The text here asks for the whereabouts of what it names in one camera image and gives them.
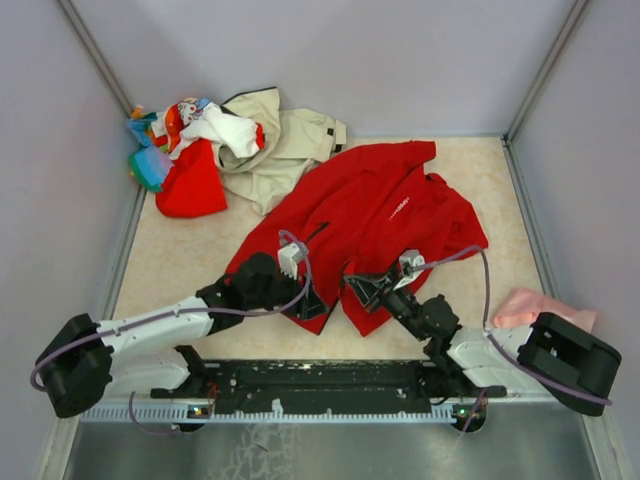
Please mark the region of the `red zip jacket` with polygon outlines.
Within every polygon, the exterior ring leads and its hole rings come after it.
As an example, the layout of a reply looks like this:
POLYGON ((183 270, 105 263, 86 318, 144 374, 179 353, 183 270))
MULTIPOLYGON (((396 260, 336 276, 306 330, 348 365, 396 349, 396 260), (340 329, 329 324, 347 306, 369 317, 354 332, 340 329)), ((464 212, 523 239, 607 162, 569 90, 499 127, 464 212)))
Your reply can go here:
POLYGON ((380 274, 407 250, 438 261, 489 242, 473 205, 423 166, 436 156, 432 141, 363 145, 305 174, 245 238, 226 271, 256 252, 275 255, 287 230, 309 250, 315 292, 340 304, 363 336, 390 319, 368 313, 343 282, 346 274, 380 274))

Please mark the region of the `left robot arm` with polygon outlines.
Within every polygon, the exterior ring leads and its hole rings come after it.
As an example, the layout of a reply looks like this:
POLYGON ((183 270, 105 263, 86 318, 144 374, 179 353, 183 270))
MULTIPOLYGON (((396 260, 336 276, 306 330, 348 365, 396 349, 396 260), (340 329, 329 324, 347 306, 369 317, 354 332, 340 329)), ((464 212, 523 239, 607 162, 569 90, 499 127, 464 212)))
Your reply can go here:
POLYGON ((258 252, 171 306, 112 320, 76 315, 36 359, 31 384, 61 419, 133 392, 197 396, 208 373, 192 343, 247 318, 277 313, 307 325, 327 315, 314 276, 305 259, 258 252))

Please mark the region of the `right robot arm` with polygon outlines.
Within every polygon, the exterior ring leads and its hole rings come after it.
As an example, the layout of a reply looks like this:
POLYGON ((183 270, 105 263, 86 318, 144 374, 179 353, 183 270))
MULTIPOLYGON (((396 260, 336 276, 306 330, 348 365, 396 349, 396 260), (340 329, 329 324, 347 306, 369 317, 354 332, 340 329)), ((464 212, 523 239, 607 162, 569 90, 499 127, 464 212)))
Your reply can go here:
POLYGON ((569 409, 598 417, 621 364, 620 353, 560 316, 543 312, 531 325, 464 327, 443 295, 419 302, 394 270, 347 275, 346 285, 373 315, 388 313, 415 339, 461 396, 476 388, 510 393, 548 391, 569 409))

